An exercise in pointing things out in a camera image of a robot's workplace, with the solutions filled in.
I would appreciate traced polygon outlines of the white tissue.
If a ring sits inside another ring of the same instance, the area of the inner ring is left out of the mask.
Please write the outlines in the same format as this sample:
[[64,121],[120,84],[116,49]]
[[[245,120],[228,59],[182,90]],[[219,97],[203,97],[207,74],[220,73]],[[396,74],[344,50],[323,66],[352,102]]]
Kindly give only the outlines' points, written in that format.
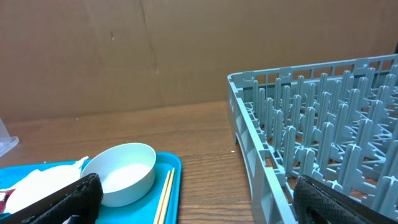
[[13,190],[6,200],[4,213],[16,213],[23,208],[55,193],[80,179],[81,168],[88,156],[72,165],[60,165],[30,172],[8,190]]

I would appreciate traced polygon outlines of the red snack wrapper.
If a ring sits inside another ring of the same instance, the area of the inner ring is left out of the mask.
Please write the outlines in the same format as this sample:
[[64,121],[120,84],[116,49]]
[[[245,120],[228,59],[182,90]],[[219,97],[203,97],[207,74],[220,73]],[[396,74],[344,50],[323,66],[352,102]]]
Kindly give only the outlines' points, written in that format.
[[8,198],[13,193],[14,189],[2,189],[0,191],[0,213],[4,212]]

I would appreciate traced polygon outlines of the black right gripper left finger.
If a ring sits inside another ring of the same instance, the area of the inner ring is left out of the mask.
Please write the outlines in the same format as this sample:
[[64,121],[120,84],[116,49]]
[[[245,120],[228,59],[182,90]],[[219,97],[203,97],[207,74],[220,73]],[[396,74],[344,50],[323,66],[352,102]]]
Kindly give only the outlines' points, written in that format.
[[98,174],[91,173],[28,207],[1,218],[5,223],[94,223],[99,217],[103,189]]

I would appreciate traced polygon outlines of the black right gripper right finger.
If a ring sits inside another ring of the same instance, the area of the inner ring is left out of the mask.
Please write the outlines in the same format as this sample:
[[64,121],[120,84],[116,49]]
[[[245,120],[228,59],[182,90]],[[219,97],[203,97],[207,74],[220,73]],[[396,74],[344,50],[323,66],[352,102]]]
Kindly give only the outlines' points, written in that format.
[[297,179],[294,209],[300,224],[397,224],[395,220],[307,175],[300,175]]

